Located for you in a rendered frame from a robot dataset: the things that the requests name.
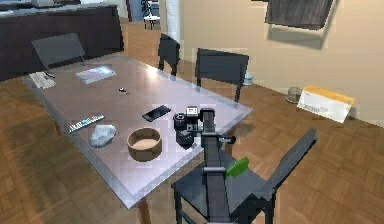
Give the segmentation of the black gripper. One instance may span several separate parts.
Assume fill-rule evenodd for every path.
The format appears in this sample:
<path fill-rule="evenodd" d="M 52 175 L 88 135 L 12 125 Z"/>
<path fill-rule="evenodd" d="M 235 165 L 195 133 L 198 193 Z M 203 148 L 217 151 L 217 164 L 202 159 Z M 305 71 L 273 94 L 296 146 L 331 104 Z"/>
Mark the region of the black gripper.
<path fill-rule="evenodd" d="M 190 148 L 198 132 L 198 119 L 185 113 L 176 113 L 173 117 L 176 142 L 184 149 Z"/>

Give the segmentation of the black chair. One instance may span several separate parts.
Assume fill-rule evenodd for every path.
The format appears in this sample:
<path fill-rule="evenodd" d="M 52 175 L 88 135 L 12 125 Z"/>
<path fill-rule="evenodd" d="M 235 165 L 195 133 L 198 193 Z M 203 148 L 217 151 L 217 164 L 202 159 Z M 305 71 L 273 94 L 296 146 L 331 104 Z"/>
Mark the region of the black chair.
<path fill-rule="evenodd" d="M 197 85 L 201 86 L 203 78 L 235 85 L 234 101 L 238 102 L 248 61 L 248 55 L 199 48 L 195 65 Z"/>
<path fill-rule="evenodd" d="M 164 70 L 164 63 L 167 62 L 171 67 L 171 74 L 177 74 L 177 66 L 180 60 L 180 44 L 172 37 L 162 33 L 158 49 L 159 70 Z"/>

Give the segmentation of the dark grey chair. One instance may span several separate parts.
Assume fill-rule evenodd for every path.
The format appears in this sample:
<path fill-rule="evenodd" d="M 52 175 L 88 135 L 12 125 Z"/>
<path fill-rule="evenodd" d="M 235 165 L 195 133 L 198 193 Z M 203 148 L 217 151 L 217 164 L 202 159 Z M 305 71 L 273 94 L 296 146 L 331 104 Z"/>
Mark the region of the dark grey chair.
<path fill-rule="evenodd" d="M 224 203 L 219 196 L 207 199 L 204 163 L 200 163 L 188 174 L 174 182 L 176 223 L 196 224 L 183 210 L 182 199 L 189 203 L 206 221 L 206 224 L 251 224 L 260 212 L 265 215 L 265 224 L 273 224 L 275 200 L 278 188 L 296 168 L 309 150 L 316 144 L 316 130 L 310 129 L 280 160 L 278 167 L 268 180 L 249 168 L 236 177 L 225 180 L 229 220 L 213 218 L 213 204 L 220 215 L 225 213 Z"/>

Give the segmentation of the white chair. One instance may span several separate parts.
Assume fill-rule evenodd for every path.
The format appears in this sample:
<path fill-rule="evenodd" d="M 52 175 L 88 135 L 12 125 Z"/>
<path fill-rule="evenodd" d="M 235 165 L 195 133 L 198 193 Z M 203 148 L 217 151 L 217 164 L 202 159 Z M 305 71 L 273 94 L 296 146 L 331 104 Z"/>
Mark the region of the white chair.
<path fill-rule="evenodd" d="M 160 20 L 158 0 L 141 0 L 144 28 L 150 25 L 153 29 L 155 23 Z"/>

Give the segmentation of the black phone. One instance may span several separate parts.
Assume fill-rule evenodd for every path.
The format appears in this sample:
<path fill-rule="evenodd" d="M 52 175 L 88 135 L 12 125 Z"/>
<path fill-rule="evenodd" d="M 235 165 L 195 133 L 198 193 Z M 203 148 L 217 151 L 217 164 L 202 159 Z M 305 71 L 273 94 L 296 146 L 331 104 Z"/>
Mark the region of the black phone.
<path fill-rule="evenodd" d="M 165 105 L 161 105 L 161 106 L 143 114 L 142 117 L 148 122 L 153 122 L 154 120 L 164 116 L 165 114 L 169 113 L 170 111 L 171 111 L 170 108 L 168 108 Z"/>

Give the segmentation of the brown wooden bowl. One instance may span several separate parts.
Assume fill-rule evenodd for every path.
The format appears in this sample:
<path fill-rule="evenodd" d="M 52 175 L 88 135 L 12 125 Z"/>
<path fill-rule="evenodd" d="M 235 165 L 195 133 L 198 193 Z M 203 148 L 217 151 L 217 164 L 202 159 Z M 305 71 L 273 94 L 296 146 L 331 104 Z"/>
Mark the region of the brown wooden bowl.
<path fill-rule="evenodd" d="M 152 161 L 162 153 L 162 138 L 156 129 L 140 128 L 127 137 L 127 147 L 135 161 Z"/>

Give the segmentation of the green flat disc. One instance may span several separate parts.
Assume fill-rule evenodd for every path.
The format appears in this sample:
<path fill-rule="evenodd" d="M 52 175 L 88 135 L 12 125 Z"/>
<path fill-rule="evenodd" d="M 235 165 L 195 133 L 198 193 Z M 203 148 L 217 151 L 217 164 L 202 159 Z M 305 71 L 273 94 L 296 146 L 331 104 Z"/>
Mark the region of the green flat disc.
<path fill-rule="evenodd" d="M 226 177 L 237 177 L 248 169 L 249 158 L 244 157 L 234 162 L 227 170 Z"/>

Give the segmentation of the grey crumpled cloth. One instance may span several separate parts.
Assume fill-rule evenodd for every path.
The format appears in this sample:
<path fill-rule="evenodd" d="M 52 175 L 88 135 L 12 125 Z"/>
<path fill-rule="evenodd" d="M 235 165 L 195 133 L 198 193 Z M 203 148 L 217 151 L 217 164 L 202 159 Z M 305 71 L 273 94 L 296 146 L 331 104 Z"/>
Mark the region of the grey crumpled cloth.
<path fill-rule="evenodd" d="M 116 134 L 113 125 L 97 125 L 89 139 L 89 145 L 94 148 L 102 148 L 112 142 Z"/>

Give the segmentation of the glass top dining table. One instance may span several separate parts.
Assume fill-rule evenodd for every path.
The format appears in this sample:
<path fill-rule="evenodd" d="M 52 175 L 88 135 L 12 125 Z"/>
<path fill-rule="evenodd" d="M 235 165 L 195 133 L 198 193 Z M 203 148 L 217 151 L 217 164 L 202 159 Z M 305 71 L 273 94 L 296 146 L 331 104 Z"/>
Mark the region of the glass top dining table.
<path fill-rule="evenodd" d="M 226 134 L 252 110 L 127 56 L 99 58 L 89 64 L 100 65 L 116 75 L 85 84 L 76 77 L 85 67 L 74 64 L 53 71 L 56 85 L 51 88 L 36 87 L 28 76 L 23 82 L 125 207 L 139 209 L 141 224 L 154 224 L 146 196 L 202 151 L 198 145 L 185 150 L 176 143 L 173 115 L 190 105 L 213 108 L 216 131 Z M 127 92 L 120 92 L 121 87 Z M 153 122 L 142 117 L 161 105 L 171 111 Z M 70 125 L 95 114 L 103 114 L 102 122 L 116 128 L 112 142 L 100 149 L 88 144 L 91 127 L 68 132 Z M 162 153 L 149 162 L 132 159 L 127 147 L 128 135 L 143 127 L 158 130 L 162 137 Z"/>

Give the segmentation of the grey remote control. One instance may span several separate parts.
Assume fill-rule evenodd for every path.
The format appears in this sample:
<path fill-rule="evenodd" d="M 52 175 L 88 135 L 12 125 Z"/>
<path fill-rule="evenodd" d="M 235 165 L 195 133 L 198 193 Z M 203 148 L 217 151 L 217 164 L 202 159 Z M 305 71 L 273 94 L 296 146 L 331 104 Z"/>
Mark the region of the grey remote control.
<path fill-rule="evenodd" d="M 101 121 L 104 118 L 105 118 L 105 116 L 103 114 L 98 114 L 98 115 L 94 115 L 94 116 L 91 116 L 89 118 L 83 119 L 83 120 L 81 120 L 75 124 L 70 125 L 68 128 L 68 132 L 69 133 L 76 132 L 80 129 L 83 129 L 83 128 L 93 124 L 93 123 Z"/>

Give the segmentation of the pale colourful book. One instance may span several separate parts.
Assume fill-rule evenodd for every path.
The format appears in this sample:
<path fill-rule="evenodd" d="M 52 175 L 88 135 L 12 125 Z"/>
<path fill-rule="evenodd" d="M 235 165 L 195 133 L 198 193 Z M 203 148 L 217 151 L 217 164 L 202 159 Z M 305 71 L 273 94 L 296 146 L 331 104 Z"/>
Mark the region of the pale colourful book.
<path fill-rule="evenodd" d="M 114 70 L 107 66 L 99 66 L 89 70 L 85 70 L 76 74 L 76 76 L 85 84 L 97 82 L 116 74 Z"/>

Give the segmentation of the white column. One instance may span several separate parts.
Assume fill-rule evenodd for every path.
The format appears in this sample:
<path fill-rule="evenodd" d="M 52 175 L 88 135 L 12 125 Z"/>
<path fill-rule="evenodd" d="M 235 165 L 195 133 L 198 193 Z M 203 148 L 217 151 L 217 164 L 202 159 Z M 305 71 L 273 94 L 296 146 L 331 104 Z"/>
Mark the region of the white column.
<path fill-rule="evenodd" d="M 167 34 L 180 42 L 180 0 L 166 0 Z"/>

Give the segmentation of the white and yellow box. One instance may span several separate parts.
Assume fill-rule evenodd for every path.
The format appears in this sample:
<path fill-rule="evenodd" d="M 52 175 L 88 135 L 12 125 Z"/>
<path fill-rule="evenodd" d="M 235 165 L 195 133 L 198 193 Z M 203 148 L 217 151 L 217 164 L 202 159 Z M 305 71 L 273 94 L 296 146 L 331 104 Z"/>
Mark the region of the white and yellow box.
<path fill-rule="evenodd" d="M 313 114 L 343 123 L 355 99 L 313 85 L 306 86 L 297 107 Z"/>

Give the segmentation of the white folded newspaper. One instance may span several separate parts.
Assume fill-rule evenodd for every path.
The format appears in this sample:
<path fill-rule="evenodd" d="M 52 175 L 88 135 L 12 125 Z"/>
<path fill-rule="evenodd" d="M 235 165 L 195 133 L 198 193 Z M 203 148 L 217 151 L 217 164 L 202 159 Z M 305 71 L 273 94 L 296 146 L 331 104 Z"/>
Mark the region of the white folded newspaper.
<path fill-rule="evenodd" d="M 47 89 L 56 85 L 54 78 L 48 77 L 44 72 L 35 72 L 30 74 L 31 79 L 38 88 Z"/>

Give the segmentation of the dark brown cabinet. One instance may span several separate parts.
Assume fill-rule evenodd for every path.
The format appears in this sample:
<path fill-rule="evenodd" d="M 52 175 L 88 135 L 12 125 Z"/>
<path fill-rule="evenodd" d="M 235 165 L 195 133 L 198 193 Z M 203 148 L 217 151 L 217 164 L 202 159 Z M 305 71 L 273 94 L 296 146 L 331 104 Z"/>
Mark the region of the dark brown cabinet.
<path fill-rule="evenodd" d="M 0 15 L 0 82 L 43 70 L 31 42 L 67 33 L 78 36 L 86 58 L 124 49 L 120 18 L 113 4 L 16 10 Z"/>

